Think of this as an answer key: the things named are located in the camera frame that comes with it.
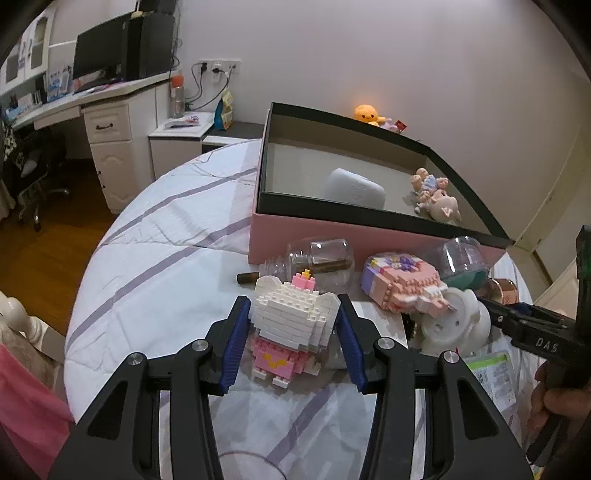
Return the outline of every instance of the wooden floor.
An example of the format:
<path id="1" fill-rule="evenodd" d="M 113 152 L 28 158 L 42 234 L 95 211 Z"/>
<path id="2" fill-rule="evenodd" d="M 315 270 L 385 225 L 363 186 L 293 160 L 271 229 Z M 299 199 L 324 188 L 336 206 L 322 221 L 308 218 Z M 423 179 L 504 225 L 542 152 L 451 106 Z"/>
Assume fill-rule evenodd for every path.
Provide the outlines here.
<path id="1" fill-rule="evenodd" d="M 16 213 L 0 222 L 0 290 L 65 335 L 86 265 L 114 216 L 92 161 L 72 161 L 64 171 L 71 199 L 48 198 L 39 233 L 30 214 L 25 225 Z"/>

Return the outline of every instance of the paper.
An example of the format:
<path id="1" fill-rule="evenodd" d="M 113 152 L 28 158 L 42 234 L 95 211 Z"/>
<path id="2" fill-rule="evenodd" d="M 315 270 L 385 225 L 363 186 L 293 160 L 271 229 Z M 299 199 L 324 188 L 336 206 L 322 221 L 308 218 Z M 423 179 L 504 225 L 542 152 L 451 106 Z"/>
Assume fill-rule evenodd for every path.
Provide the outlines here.
<path id="1" fill-rule="evenodd" d="M 515 405 L 517 398 L 508 352 L 472 357 L 465 362 L 501 413 Z"/>

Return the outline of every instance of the orange bottle cap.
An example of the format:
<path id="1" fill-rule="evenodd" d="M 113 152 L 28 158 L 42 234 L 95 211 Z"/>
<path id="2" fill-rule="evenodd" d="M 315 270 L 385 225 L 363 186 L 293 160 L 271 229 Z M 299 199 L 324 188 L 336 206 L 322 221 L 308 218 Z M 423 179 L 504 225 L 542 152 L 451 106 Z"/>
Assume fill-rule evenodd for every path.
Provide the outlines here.
<path id="1" fill-rule="evenodd" d="M 173 88 L 182 87 L 184 83 L 184 79 L 182 75 L 175 75 L 170 79 L 171 85 Z"/>

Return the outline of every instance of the lego figure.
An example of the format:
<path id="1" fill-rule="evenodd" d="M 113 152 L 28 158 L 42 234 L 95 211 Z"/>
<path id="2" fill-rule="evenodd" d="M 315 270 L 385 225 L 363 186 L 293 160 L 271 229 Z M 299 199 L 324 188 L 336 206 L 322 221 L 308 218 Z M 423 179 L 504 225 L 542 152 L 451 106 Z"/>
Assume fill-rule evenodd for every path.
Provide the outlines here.
<path id="1" fill-rule="evenodd" d="M 319 294 L 309 270 L 291 283 L 265 276 L 256 281 L 249 318 L 256 332 L 250 347 L 255 357 L 252 374 L 287 388 L 295 374 L 318 375 L 315 353 L 327 348 L 340 300 L 334 293 Z"/>
<path id="2" fill-rule="evenodd" d="M 361 289 L 384 310 L 422 312 L 437 317 L 447 311 L 447 285 L 431 264 L 407 254 L 387 252 L 369 257 Z"/>

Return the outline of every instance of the cabinet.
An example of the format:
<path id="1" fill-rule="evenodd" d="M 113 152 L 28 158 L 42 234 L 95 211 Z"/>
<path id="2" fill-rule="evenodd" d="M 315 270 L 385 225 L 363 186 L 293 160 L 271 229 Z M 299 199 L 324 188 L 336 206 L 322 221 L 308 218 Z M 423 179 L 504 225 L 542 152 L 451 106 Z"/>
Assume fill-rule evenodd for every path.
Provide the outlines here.
<path id="1" fill-rule="evenodd" d="M 0 68 L 0 95 L 47 71 L 51 27 L 56 6 L 50 5 L 27 27 Z"/>
<path id="2" fill-rule="evenodd" d="M 25 80 L 47 71 L 49 41 L 56 5 L 50 5 L 27 29 L 28 38 L 25 55 Z"/>
<path id="3" fill-rule="evenodd" d="M 120 212 L 141 192 L 131 158 L 132 141 L 91 145 L 100 186 L 111 212 Z"/>
<path id="4" fill-rule="evenodd" d="M 156 129 L 155 89 L 82 113 L 105 200 L 119 213 L 154 181 L 148 135 Z"/>
<path id="5" fill-rule="evenodd" d="M 16 45 L 13 46 L 6 61 L 0 68 L 0 94 L 6 93 L 25 81 L 25 51 L 29 28 L 25 30 Z"/>

